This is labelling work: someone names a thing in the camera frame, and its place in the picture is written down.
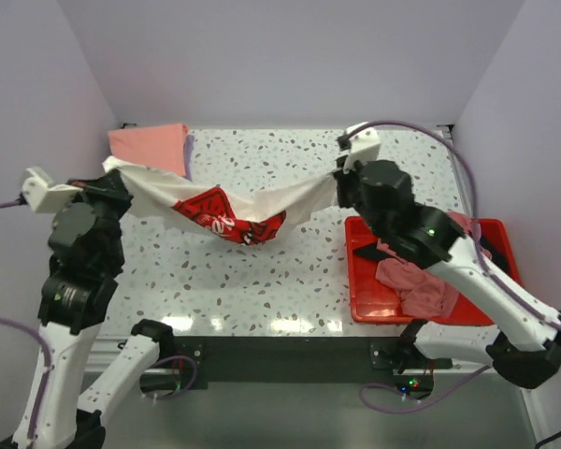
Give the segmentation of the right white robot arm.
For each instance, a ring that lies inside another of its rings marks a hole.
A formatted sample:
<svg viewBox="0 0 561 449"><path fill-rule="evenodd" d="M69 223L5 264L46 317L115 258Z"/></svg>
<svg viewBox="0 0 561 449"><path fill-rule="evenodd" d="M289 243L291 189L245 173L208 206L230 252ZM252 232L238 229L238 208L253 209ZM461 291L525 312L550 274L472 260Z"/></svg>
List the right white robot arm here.
<svg viewBox="0 0 561 449"><path fill-rule="evenodd" d="M333 173L338 204L354 209L396 255L461 293L492 320L478 330L416 320L397 354L411 368L427 359L487 365L506 381L535 389L561 368L561 311L529 294L486 259L476 240L446 212L417 202L408 173L387 160L347 164Z"/></svg>

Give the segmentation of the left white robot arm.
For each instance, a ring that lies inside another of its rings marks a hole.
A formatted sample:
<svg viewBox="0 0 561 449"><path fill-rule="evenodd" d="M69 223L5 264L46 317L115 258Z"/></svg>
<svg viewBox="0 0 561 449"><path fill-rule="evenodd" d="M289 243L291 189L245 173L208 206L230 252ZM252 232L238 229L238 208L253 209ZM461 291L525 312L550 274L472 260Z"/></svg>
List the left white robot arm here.
<svg viewBox="0 0 561 449"><path fill-rule="evenodd" d="M118 171L57 184L31 167L22 178L20 201L53 216L50 274L41 288L39 327L19 327L40 350L22 419L0 447L99 448L109 417L134 383L146 369L164 367L175 355L171 327L143 319L97 381L81 387L122 273L120 220L132 196Z"/></svg>

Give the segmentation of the white red print t shirt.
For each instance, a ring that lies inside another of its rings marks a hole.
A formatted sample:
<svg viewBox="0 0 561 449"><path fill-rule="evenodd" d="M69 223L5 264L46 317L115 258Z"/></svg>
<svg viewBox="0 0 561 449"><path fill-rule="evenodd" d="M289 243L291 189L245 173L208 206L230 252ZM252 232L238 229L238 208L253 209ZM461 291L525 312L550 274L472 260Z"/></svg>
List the white red print t shirt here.
<svg viewBox="0 0 561 449"><path fill-rule="evenodd" d="M330 173L245 199L220 186L198 184L114 156L103 162L103 169L119 172L133 197L129 213L135 217L160 217L166 228L212 234L242 245L282 238L313 213L337 204L337 183Z"/></svg>

